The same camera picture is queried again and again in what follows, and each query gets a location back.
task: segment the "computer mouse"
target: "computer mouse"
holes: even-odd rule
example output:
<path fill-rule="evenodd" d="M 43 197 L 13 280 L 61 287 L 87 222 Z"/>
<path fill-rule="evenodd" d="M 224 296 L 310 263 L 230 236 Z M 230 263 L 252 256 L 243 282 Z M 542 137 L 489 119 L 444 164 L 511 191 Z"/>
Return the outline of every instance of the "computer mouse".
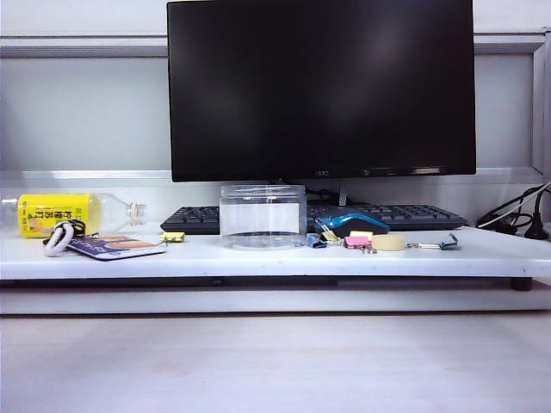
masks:
<path fill-rule="evenodd" d="M 345 213 L 319 220 L 340 238 L 348 237 L 350 231 L 372 231 L 375 235 L 387 234 L 390 231 L 390 226 L 364 213 Z M 316 227 L 323 231 L 318 223 Z"/>

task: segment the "clear plastic jar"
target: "clear plastic jar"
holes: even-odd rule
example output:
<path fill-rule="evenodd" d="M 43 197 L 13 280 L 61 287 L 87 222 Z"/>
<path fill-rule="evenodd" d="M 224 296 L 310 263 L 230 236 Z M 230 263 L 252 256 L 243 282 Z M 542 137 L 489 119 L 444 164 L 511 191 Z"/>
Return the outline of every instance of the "clear plastic jar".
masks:
<path fill-rule="evenodd" d="M 222 243 L 233 248 L 306 244 L 304 185 L 226 185 L 220 198 Z"/>

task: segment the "bottle label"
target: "bottle label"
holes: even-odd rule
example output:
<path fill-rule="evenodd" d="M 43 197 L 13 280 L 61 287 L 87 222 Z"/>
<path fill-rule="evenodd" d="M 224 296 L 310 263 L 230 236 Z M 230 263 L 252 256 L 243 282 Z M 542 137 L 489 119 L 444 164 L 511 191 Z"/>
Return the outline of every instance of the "bottle label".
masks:
<path fill-rule="evenodd" d="M 67 219 L 89 223 L 90 194 L 23 194 L 17 205 L 19 231 L 24 237 L 48 237 Z"/>

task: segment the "monitor screen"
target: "monitor screen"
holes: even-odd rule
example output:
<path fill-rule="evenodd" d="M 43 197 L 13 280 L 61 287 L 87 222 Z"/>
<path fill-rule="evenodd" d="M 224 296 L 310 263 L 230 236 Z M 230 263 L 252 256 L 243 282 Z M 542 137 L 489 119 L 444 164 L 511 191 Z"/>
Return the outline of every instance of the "monitor screen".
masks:
<path fill-rule="evenodd" d="M 475 172 L 470 1 L 167 11 L 173 181 Z"/>

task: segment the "keyboard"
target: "keyboard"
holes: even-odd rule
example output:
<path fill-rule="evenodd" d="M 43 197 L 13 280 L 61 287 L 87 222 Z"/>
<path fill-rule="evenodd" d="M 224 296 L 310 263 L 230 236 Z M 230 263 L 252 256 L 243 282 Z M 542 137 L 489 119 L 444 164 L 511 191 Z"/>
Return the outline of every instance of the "keyboard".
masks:
<path fill-rule="evenodd" d="M 316 218 L 330 218 L 345 213 L 364 213 L 390 226 L 391 231 L 453 230 L 467 221 L 432 205 L 307 206 L 308 232 L 315 232 Z M 182 206 L 161 224 L 163 231 L 189 235 L 220 234 L 220 214 L 216 206 Z"/>

